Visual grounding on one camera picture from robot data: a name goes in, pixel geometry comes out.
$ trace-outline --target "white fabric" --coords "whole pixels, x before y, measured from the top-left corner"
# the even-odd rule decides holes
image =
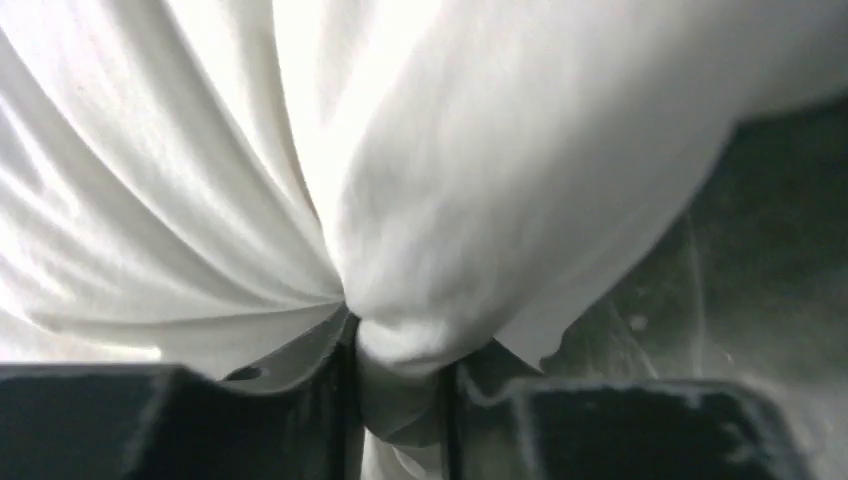
[[[536,363],[745,113],[848,81],[846,10],[0,0],[0,361],[220,376],[345,299],[394,374]]]

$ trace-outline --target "scratch mark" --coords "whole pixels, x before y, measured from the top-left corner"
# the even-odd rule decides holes
[[[615,305],[615,302],[613,300],[609,301],[609,312],[610,315],[618,323],[622,335],[624,335],[624,338],[627,340],[627,342],[636,348],[636,355],[638,355],[639,360],[642,361],[642,365],[645,366],[645,369],[648,370],[648,374],[651,375],[651,378],[655,380],[658,379],[660,376],[657,372],[657,369],[654,367],[653,362],[651,362],[650,355],[648,355],[648,352],[646,352],[645,349],[642,348],[642,344],[639,343],[639,341],[636,340],[633,335],[631,335],[630,329],[627,328],[627,324],[624,323],[624,318],[622,318],[621,314],[618,313],[618,307]]]
[[[692,272],[692,300],[695,304],[695,338],[692,340],[692,368],[695,378],[704,376],[704,344],[707,340],[707,314],[704,306],[704,276],[701,272],[701,252],[698,249],[698,238],[695,235],[695,224],[692,213],[685,214],[686,233],[688,238],[689,269]]]

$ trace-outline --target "scratched surface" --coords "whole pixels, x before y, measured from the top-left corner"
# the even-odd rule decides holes
[[[659,245],[543,361],[581,378],[729,378],[848,478],[848,102],[740,130]]]

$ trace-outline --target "dark green surface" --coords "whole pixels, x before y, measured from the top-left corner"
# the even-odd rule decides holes
[[[848,478],[848,102],[742,128],[691,208],[542,365],[745,382],[784,406],[821,480]]]

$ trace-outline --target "wrinkled fabric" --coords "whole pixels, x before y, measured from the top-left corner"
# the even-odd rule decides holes
[[[848,83],[847,9],[0,0],[0,360],[220,377],[346,301],[369,426],[437,475],[433,372],[553,352],[742,118]]]

